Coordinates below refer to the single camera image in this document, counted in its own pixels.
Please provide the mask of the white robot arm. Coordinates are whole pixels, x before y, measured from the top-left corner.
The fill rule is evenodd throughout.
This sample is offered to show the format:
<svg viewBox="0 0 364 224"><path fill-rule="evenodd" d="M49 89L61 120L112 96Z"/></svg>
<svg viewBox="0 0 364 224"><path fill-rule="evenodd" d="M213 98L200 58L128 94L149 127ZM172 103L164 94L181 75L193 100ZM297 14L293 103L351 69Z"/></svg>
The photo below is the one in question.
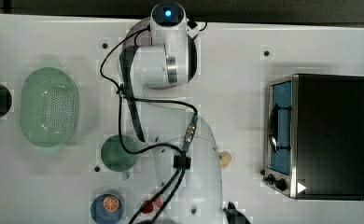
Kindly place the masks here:
<svg viewBox="0 0 364 224"><path fill-rule="evenodd" d="M137 138L154 155L160 200L150 218L136 211L129 224L251 224L233 203L222 201L221 155L198 109L172 99L149 99L147 90L167 90L192 81L197 69L194 38L185 9L158 3L130 36L149 33L141 46L119 55L120 100L129 108Z"/></svg>

